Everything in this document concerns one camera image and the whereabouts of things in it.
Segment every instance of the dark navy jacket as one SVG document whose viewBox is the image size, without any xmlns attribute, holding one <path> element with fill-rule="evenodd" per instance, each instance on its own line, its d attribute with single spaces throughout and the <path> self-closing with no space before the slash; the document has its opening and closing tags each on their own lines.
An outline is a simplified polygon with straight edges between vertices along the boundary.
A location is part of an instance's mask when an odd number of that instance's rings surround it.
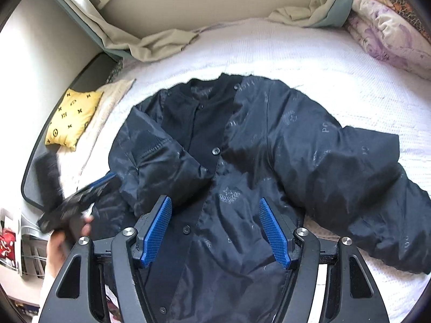
<svg viewBox="0 0 431 323">
<path fill-rule="evenodd" d="M 94 206 L 93 237 L 168 195 L 172 220 L 141 272 L 157 321 L 272 322 L 288 273 L 259 221 L 263 196 L 298 226 L 307 213 L 387 265 L 431 271 L 431 201 L 398 158 L 398 136 L 343 128 L 281 81 L 194 79 L 131 110 L 109 154 L 121 190 Z"/>
</svg>

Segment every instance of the blue gripper pad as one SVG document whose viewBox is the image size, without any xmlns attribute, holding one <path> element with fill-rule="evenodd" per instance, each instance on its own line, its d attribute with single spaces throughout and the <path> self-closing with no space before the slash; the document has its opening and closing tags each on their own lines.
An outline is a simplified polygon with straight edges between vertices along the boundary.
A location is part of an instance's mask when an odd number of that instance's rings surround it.
<svg viewBox="0 0 431 323">
<path fill-rule="evenodd" d="M 171 216 L 172 201 L 171 198 L 166 197 L 144 239 L 144 251 L 141 257 L 144 267 L 147 267 L 156 258 Z"/>
<path fill-rule="evenodd" d="M 283 268 L 288 268 L 290 264 L 289 254 L 287 252 L 287 240 L 266 200 L 262 198 L 259 204 L 259 218 L 262 223 L 263 230 L 268 237 L 269 245 L 275 260 L 282 264 Z"/>
</svg>

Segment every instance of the white bedsheet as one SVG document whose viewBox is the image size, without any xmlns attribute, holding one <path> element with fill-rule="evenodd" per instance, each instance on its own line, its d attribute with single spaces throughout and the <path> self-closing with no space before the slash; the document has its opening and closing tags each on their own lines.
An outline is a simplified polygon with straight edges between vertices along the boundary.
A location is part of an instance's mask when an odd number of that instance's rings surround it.
<svg viewBox="0 0 431 323">
<path fill-rule="evenodd" d="M 183 52 L 157 63 L 125 64 L 119 78 L 136 82 L 102 129 L 80 187 L 109 170 L 109 150 L 133 105 L 159 89 L 194 77 L 215 79 L 221 72 L 280 79 L 320 103 L 343 126 L 398 134 L 400 163 L 411 180 L 431 192 L 429 81 L 373 59 L 343 30 L 300 29 L 257 19 L 208 30 Z M 311 220 L 305 224 L 319 237 L 337 239 Z M 431 276 L 397 271 L 363 255 L 391 323 L 401 322 Z M 319 320 L 324 287 L 321 265 L 310 323 Z"/>
</svg>

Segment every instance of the floral blanket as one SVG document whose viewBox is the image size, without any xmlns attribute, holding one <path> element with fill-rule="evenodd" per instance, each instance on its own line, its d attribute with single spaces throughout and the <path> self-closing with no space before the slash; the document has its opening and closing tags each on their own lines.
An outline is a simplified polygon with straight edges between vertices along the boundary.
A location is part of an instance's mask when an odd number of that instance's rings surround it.
<svg viewBox="0 0 431 323">
<path fill-rule="evenodd" d="M 370 56 L 431 80 L 430 43 L 391 8 L 353 0 L 345 28 Z"/>
<path fill-rule="evenodd" d="M 408 21 L 417 31 L 421 33 L 421 35 L 431 43 L 431 37 L 425 31 L 425 27 L 423 26 L 421 20 L 418 18 L 416 13 L 410 7 L 409 3 L 406 0 L 377 0 L 383 5 L 389 7 L 398 13 L 401 17 L 403 17 L 406 21 Z"/>
</svg>

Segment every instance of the pillow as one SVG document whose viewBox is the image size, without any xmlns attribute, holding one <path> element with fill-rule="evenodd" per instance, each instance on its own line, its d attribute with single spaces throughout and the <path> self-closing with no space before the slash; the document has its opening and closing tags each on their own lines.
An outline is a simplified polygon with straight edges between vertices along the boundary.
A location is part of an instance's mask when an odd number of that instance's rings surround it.
<svg viewBox="0 0 431 323">
<path fill-rule="evenodd" d="M 66 91 L 48 126 L 45 145 L 59 144 L 73 151 L 96 111 L 103 92 Z"/>
</svg>

